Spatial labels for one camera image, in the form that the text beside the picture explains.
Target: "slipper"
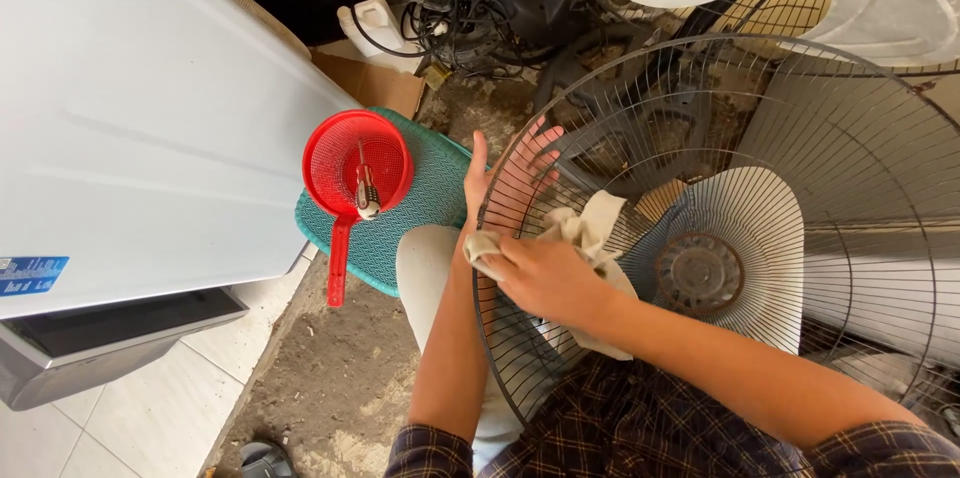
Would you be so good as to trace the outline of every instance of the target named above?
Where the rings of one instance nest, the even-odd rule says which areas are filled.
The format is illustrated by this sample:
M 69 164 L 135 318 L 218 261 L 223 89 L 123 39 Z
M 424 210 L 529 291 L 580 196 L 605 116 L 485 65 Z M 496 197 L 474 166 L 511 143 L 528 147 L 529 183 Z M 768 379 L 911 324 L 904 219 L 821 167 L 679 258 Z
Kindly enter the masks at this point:
M 283 448 L 272 442 L 248 442 L 240 448 L 243 478 L 298 478 Z

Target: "leg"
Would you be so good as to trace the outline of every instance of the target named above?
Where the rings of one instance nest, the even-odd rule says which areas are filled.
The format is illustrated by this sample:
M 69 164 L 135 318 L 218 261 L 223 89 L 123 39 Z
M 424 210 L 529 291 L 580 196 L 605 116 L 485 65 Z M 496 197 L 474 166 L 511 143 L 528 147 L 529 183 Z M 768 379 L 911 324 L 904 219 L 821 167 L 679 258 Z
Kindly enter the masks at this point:
M 455 254 L 462 254 L 454 251 L 458 236 L 459 231 L 450 227 L 417 227 L 403 235 L 396 251 L 396 284 L 400 301 L 421 352 L 447 285 L 450 259 Z M 483 410 L 473 440 L 474 470 L 486 467 L 500 451 L 519 438 L 522 431 L 522 424 L 503 397 L 494 374 L 487 374 Z

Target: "concrete floor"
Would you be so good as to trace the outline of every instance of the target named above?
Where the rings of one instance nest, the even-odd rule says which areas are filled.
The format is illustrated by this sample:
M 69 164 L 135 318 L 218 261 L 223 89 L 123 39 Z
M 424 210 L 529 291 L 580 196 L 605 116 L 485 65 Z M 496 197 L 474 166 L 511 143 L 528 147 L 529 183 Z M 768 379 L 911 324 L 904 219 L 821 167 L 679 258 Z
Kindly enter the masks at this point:
M 416 120 L 471 148 L 486 134 L 493 162 L 529 120 L 534 75 L 448 79 Z M 318 253 L 207 459 L 217 478 L 240 478 L 239 448 L 283 444 L 301 478 L 382 476 L 406 420 L 420 352 L 401 301 L 353 276 L 340 309 L 326 304 L 328 259 Z

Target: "beige rag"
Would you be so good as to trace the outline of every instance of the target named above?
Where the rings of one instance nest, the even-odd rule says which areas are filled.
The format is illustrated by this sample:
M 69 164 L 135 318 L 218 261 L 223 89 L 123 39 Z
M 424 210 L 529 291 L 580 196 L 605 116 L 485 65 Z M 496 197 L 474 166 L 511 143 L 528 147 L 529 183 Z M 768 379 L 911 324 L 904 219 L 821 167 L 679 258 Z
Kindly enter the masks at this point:
M 583 206 L 582 214 L 578 215 L 573 208 L 569 207 L 551 210 L 544 218 L 547 229 L 536 239 L 547 242 L 564 241 L 572 244 L 580 253 L 582 259 L 589 263 L 607 283 L 618 291 L 636 299 L 637 291 L 634 290 L 634 286 L 630 284 L 630 279 L 617 264 L 617 258 L 622 254 L 622 251 L 605 251 L 603 248 L 614 230 L 614 224 L 617 223 L 620 208 L 623 207 L 624 202 L 626 202 L 624 198 L 613 196 L 605 190 L 599 190 L 586 202 L 586 206 Z M 490 279 L 501 281 L 503 277 L 480 258 L 482 255 L 492 253 L 500 253 L 500 235 L 496 232 L 479 230 L 467 236 L 463 241 L 463 254 L 466 256 L 466 260 Z M 584 300 L 590 298 L 590 296 L 583 297 Z M 557 348 L 560 354 L 566 352 L 570 345 L 570 338 L 564 339 L 562 336 L 563 332 L 568 330 L 576 344 L 584 349 L 595 350 L 617 360 L 632 360 L 634 358 L 630 354 L 601 342 L 576 328 L 565 329 L 549 320 L 537 326 L 537 330 L 554 348 Z

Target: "blue sticker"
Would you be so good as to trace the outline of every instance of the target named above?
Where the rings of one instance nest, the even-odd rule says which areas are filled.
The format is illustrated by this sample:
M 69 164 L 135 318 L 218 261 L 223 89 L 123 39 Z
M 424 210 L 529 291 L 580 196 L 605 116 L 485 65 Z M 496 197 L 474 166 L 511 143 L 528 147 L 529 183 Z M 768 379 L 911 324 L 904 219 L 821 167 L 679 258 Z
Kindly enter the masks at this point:
M 0 298 L 46 293 L 70 257 L 0 257 Z

